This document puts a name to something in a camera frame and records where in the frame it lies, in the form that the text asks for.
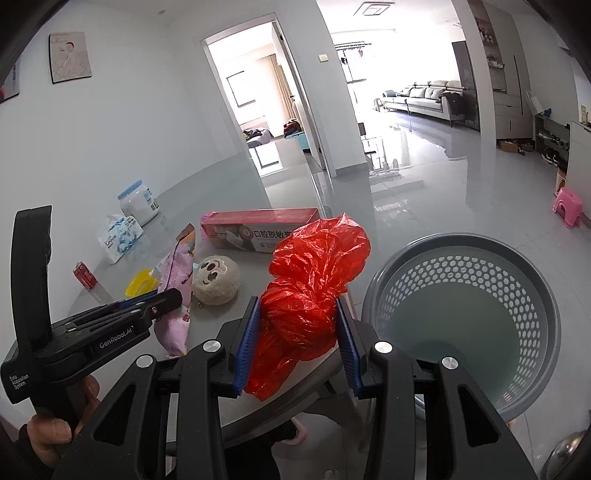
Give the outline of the left hand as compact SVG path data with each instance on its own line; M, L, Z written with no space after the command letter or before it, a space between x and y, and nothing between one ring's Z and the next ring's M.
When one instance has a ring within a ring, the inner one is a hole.
M62 419L40 415L34 415L27 423L27 434L32 449L41 462L48 467L57 466L62 458L57 447L68 445L80 433L100 404L98 399L100 385L94 376L90 375L83 380L83 388L85 408L74 430Z

